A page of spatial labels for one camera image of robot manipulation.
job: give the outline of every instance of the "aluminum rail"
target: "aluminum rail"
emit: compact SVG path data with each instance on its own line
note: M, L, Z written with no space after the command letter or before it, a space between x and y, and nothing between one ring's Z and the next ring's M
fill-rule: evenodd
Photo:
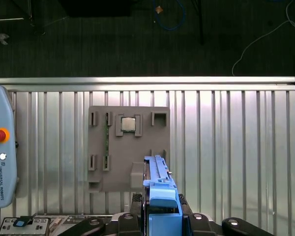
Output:
M295 90L295 77L0 78L14 91Z

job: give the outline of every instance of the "gray fixture plate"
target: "gray fixture plate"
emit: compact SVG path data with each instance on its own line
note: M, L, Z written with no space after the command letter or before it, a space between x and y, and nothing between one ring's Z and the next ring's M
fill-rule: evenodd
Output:
M89 108L88 188L91 192L142 189L144 157L159 154L169 160L169 111L167 107ZM135 118L135 130L129 118ZM130 122L127 127L131 128L123 130L122 121Z

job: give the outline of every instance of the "metal stand leg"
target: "metal stand leg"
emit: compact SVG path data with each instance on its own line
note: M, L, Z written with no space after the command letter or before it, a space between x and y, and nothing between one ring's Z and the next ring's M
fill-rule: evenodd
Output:
M9 0L16 9L19 10L19 12L22 14L22 18L7 18L7 19L0 19L0 22L3 21L16 21L16 20L26 20L29 22L29 24L31 26L34 27L34 33L35 34L40 34L43 35L45 34L45 30L42 26L42 24L38 24L37 21L34 20L34 16L33 16L33 3L37 3L37 0L28 0L28 8L29 8L29 12L27 13L26 11L24 11L14 0Z
M199 31L200 31L200 44L204 45L205 39L203 34L203 18L202 18L202 0L198 0L198 14L199 14Z

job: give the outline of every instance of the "blue cable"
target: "blue cable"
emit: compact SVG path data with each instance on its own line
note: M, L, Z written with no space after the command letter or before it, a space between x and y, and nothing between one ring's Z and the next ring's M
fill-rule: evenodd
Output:
M155 9L156 9L155 0L153 0L153 10L154 10L154 13L155 13L156 21L158 22L158 24L160 25L160 27L162 27L165 30L177 30L184 23L184 21L186 19L186 9L183 7L182 3L179 0L176 0L176 1L179 4L179 6L181 7L181 9L182 9L182 20L175 27L168 28L168 27L164 26L161 23L161 20L159 19L159 16L158 16L157 12L155 11Z

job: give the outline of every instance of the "dark carpet floor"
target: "dark carpet floor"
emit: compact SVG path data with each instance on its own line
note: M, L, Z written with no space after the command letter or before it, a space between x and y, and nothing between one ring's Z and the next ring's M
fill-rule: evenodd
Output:
M205 44L200 45L191 0L181 0L186 20L175 31L155 22L151 0L134 4L130 17L114 18L70 18L57 0L37 1L45 35L34 35L26 21L0 23L0 33L10 36L8 45L0 43L0 77L230 76L242 50L286 20L289 2L202 0ZM26 8L26 0L16 2ZM164 9L164 24L179 21L175 0L156 2ZM295 1L289 13L295 21ZM0 0L0 18L18 16L9 0ZM254 44L235 74L295 75L295 29L285 24Z

